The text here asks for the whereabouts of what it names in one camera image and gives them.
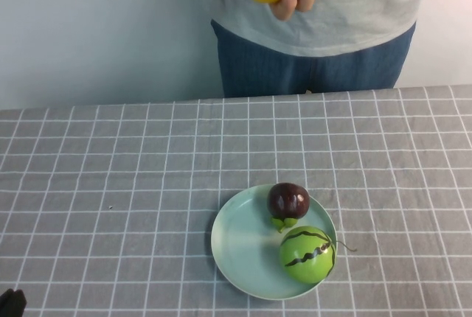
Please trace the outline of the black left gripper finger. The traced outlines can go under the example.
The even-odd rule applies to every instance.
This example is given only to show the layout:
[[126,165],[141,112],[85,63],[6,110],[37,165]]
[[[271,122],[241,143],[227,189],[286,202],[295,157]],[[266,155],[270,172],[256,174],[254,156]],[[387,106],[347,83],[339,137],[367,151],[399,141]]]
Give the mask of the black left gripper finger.
[[15,290],[10,299],[10,316],[22,317],[26,306],[27,300],[23,290]]
[[3,312],[7,306],[7,303],[9,302],[10,298],[13,295],[13,290],[7,289],[3,294],[0,296],[0,311]]

